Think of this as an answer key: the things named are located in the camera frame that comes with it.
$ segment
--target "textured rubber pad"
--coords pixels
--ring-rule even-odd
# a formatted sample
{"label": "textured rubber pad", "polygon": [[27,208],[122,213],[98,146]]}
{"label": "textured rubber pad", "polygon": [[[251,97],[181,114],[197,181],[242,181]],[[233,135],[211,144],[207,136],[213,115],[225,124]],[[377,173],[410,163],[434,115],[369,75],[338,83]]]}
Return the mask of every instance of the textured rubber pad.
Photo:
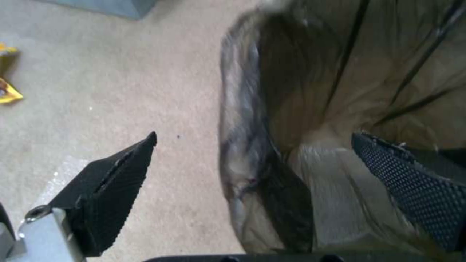
{"label": "textured rubber pad", "polygon": [[425,168],[402,147],[367,134],[353,134],[356,154],[394,197],[408,219],[446,251],[465,245],[466,186]]}

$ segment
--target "yellow wrapper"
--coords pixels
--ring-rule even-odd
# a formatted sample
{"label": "yellow wrapper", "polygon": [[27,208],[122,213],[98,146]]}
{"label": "yellow wrapper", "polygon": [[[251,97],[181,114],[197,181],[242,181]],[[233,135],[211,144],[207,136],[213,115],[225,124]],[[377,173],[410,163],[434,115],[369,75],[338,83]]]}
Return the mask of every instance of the yellow wrapper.
{"label": "yellow wrapper", "polygon": [[5,80],[0,78],[0,103],[10,103],[22,99],[23,95],[14,89]]}
{"label": "yellow wrapper", "polygon": [[[7,47],[0,42],[0,72],[4,72],[11,63],[11,58],[15,57],[18,50],[14,47]],[[12,101],[22,99],[23,95],[0,78],[0,103],[10,103]]]}

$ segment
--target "beige carpet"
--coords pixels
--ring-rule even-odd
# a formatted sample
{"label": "beige carpet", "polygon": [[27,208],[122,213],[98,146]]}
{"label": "beige carpet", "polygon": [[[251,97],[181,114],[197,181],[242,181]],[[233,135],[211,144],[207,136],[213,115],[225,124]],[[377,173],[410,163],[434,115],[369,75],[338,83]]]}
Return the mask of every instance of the beige carpet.
{"label": "beige carpet", "polygon": [[0,0],[0,41],[21,51],[6,78],[25,97],[0,106],[0,201],[15,229],[49,181],[154,130],[148,178],[93,261],[242,252],[218,178],[219,49],[256,2],[161,0],[129,21]]}

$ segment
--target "candy wrapper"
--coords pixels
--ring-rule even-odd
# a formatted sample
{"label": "candy wrapper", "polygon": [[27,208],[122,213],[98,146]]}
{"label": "candy wrapper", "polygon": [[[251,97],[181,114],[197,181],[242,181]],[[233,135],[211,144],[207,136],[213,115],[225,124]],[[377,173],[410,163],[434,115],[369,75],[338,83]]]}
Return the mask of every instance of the candy wrapper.
{"label": "candy wrapper", "polygon": [[[12,58],[18,54],[18,50],[13,47],[6,47],[0,43],[0,74],[5,72],[11,64]],[[22,99],[20,94],[13,86],[8,84],[4,79],[0,78],[0,103],[10,103],[18,99]]]}

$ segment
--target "floor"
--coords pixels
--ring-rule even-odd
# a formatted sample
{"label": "floor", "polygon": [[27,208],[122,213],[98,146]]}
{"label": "floor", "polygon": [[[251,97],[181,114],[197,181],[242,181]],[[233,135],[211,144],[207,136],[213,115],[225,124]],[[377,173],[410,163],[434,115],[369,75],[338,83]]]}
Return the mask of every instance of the floor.
{"label": "floor", "polygon": [[256,3],[160,0],[130,21],[0,0],[0,41],[21,51],[4,77],[25,97],[0,106],[0,201],[14,227],[88,161],[154,130],[159,144],[132,212],[92,261],[242,252],[218,178],[219,49]]}

